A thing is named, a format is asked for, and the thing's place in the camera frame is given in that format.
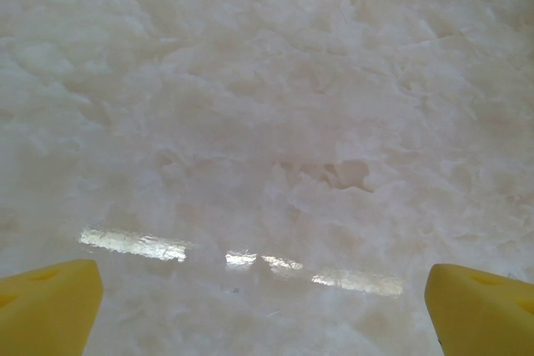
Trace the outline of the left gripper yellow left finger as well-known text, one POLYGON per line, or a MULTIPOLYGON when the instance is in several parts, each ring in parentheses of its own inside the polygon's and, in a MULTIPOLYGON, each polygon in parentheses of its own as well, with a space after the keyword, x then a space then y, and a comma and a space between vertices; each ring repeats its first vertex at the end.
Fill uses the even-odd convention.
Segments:
POLYGON ((102 298, 103 282, 91 259, 2 278, 1 354, 83 354, 102 298))

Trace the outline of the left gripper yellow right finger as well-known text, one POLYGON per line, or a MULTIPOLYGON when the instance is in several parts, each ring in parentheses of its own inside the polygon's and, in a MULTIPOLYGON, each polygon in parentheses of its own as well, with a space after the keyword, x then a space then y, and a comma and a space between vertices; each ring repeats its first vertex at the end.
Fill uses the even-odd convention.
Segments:
POLYGON ((533 285, 454 264, 429 273, 425 302, 445 355, 532 355, 533 285))

